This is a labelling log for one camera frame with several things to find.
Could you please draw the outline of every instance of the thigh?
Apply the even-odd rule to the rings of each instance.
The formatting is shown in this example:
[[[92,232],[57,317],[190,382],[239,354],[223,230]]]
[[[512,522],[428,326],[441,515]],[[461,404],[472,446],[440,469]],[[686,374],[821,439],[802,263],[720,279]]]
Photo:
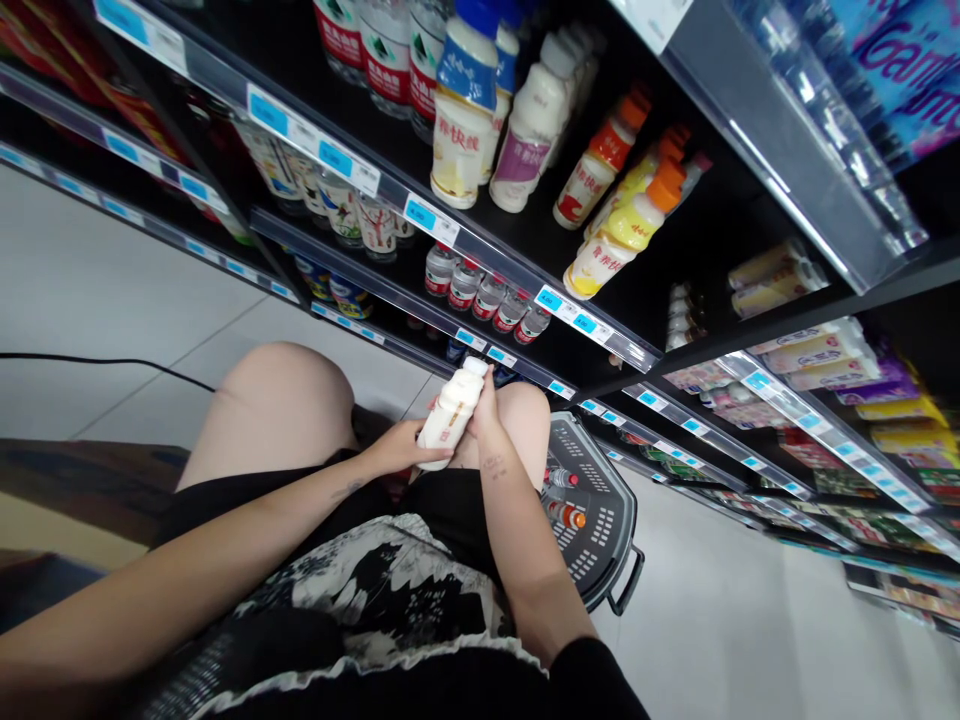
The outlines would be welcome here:
[[[177,490],[215,478],[320,465],[355,449],[353,390],[337,365],[293,343],[252,350],[213,396]]]
[[[530,483],[540,492],[550,443],[550,403],[547,397],[530,383],[511,383],[497,390],[497,414],[530,476]],[[466,433],[463,436],[448,467],[479,469],[480,450],[472,435]]]

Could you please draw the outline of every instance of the gray floor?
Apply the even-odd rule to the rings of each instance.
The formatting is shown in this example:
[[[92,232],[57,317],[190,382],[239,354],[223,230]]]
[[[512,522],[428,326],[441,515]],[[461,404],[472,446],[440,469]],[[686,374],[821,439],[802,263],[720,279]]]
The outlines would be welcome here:
[[[216,385],[259,343],[345,369],[358,401],[425,414],[439,378],[0,168],[0,347],[136,357]],[[190,448],[210,396],[139,366],[0,362],[0,437]],[[960,715],[957,645],[858,601],[839,564],[622,470],[647,565],[626,614],[594,613],[655,718]],[[590,692],[571,688],[570,692]]]

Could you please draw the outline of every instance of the black shorts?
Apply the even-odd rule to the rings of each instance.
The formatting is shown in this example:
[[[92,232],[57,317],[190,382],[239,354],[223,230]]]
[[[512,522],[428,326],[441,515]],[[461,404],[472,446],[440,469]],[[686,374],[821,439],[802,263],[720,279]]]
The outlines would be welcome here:
[[[191,485],[173,496],[173,503],[160,522],[160,530],[151,549],[251,500],[354,455],[356,452],[353,450],[338,450],[323,465],[233,475]],[[286,562],[305,555],[318,545],[368,520],[404,513],[416,513],[422,517],[433,536],[450,549],[457,562],[488,575],[502,588],[487,535],[479,470],[448,468],[425,473],[406,489],[399,503],[394,502],[382,483],[376,480],[369,482],[340,503]]]

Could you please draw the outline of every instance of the basket handle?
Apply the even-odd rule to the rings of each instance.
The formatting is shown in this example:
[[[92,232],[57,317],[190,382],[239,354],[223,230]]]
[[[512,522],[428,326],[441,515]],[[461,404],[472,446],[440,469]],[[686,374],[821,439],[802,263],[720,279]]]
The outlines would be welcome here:
[[[640,580],[640,571],[643,570],[643,563],[646,561],[646,557],[643,554],[643,550],[638,548],[636,545],[631,545],[630,549],[637,554],[637,560],[633,564],[633,569],[630,570],[630,577],[627,579],[627,586],[623,589],[623,592],[620,593],[620,597],[616,600],[613,599],[613,587],[607,591],[607,601],[610,603],[610,609],[613,610],[613,614],[617,617],[623,615],[627,609],[627,603],[630,602],[630,598],[633,597],[633,591],[637,589],[637,582]]]

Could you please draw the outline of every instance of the cable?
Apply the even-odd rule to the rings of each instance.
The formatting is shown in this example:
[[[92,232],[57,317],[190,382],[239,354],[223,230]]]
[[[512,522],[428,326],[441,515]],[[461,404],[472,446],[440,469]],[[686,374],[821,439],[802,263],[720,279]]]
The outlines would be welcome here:
[[[76,363],[87,363],[89,365],[146,365],[147,367],[152,367],[155,370],[160,370],[165,372],[168,375],[173,375],[175,378],[180,378],[185,380],[188,383],[193,383],[197,387],[203,388],[207,392],[216,392],[216,389],[210,387],[206,383],[202,383],[199,380],[194,380],[191,377],[186,375],[181,375],[176,370],[171,370],[170,368],[165,368],[163,365],[157,365],[157,363],[152,363],[149,360],[137,360],[135,358],[118,358],[110,360],[99,360],[96,358],[82,358],[77,357],[76,355],[47,355],[46,353],[0,353],[0,360],[60,360],[62,362],[76,362]]]

